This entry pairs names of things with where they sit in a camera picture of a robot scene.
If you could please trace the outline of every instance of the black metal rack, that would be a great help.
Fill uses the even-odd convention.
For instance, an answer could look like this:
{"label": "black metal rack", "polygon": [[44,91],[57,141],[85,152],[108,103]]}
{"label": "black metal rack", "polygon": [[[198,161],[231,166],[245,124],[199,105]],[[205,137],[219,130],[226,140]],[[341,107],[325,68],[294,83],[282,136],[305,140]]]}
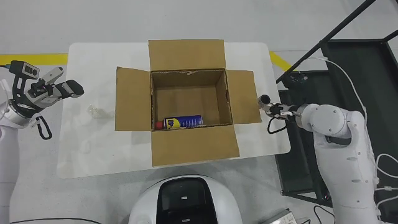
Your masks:
{"label": "black metal rack", "polygon": [[[280,91],[280,99],[285,104],[304,103],[329,104],[347,110],[361,111],[351,84],[334,66],[327,63],[327,71],[294,72],[318,49],[328,60],[336,62],[351,77],[356,90],[367,107],[369,116],[368,131],[375,156],[388,153],[398,157],[398,64],[388,42],[398,35],[398,30],[382,39],[332,40],[332,38],[358,17],[376,0],[365,0],[346,19],[338,24],[319,43],[293,64],[277,83],[283,82],[288,90]],[[292,149],[287,154],[276,155],[282,184],[282,195],[332,207],[333,199],[319,173],[313,148],[312,133],[287,123],[287,131]],[[349,140],[332,139],[347,144]],[[397,166],[389,166],[390,161],[381,161],[380,166],[391,174],[398,174]],[[378,175],[380,187],[398,187],[398,182],[384,174]],[[314,192],[316,198],[302,194]],[[393,197],[396,192],[378,191],[375,200]],[[398,204],[395,201],[381,205],[382,220],[398,223]]]}

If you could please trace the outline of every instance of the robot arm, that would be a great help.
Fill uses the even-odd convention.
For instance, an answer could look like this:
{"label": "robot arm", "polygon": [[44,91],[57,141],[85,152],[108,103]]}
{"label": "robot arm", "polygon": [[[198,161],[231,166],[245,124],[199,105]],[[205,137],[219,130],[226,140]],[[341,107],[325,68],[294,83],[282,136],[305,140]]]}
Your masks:
{"label": "robot arm", "polygon": [[32,83],[25,93],[26,80],[38,79],[39,69],[25,62],[12,61],[9,71],[15,74],[12,99],[0,105],[0,224],[9,224],[10,199],[19,175],[18,129],[25,128],[33,115],[56,102],[84,94],[74,80],[54,84],[63,74],[60,67]]}
{"label": "robot arm", "polygon": [[[337,224],[380,223],[373,197],[376,166],[361,113],[331,105],[272,104],[267,96],[260,97],[259,104],[267,115],[296,122],[313,133],[318,168],[333,199]],[[327,136],[351,138],[351,143],[330,143]]]}

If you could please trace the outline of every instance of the open cardboard box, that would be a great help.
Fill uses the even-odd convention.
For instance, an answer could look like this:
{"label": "open cardboard box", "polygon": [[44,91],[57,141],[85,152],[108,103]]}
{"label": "open cardboard box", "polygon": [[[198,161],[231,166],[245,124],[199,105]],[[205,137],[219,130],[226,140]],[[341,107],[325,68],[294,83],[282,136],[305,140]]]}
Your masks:
{"label": "open cardboard box", "polygon": [[[152,165],[239,156],[234,124],[261,122],[252,71],[226,70],[223,40],[150,40],[151,71],[116,71],[117,131],[151,131]],[[171,116],[203,126],[155,130]]]}

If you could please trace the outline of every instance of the gray floor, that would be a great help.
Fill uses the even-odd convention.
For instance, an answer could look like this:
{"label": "gray floor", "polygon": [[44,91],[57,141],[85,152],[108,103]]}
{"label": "gray floor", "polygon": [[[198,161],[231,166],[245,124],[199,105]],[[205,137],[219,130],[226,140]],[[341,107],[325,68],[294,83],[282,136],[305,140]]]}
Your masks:
{"label": "gray floor", "polygon": [[[218,38],[264,42],[294,62],[362,1],[0,0],[0,54],[65,53],[74,42]],[[379,0],[338,37],[384,37],[398,29],[397,13],[392,0]],[[398,40],[391,47],[398,50]],[[307,61],[301,69],[324,68],[316,62]],[[276,76],[281,73],[277,67],[274,71]],[[61,109],[57,104],[45,111],[51,125],[60,125]],[[36,130],[21,131],[21,174],[12,196],[11,220],[81,217],[121,223],[139,194],[153,183],[171,175],[199,173],[231,189],[244,223],[257,223],[287,207],[300,223],[305,218],[316,223],[312,204],[280,196],[272,156],[62,180],[55,173],[58,137],[55,133],[43,141]],[[322,218],[333,223],[328,215]]]}

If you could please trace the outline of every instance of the floor tape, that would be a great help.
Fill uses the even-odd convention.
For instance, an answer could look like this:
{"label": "floor tape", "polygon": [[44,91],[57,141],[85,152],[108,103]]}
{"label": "floor tape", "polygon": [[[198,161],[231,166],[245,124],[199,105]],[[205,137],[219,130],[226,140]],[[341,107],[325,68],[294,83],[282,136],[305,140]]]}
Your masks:
{"label": "floor tape", "polygon": [[[283,71],[288,70],[291,64],[282,57],[270,51],[271,62]],[[65,65],[68,63],[68,54],[10,54],[0,55],[0,65],[10,64],[12,60],[23,60],[32,65]]]}
{"label": "floor tape", "polygon": [[68,54],[0,55],[0,65],[10,64],[12,60],[22,60],[32,65],[65,65],[68,63]]}
{"label": "floor tape", "polygon": [[269,52],[269,56],[271,58],[271,62],[274,65],[277,65],[283,71],[286,71],[286,70],[288,70],[291,67],[290,63],[286,62],[284,59],[282,59],[282,57],[280,57],[279,55],[275,54],[274,52],[270,51]]}

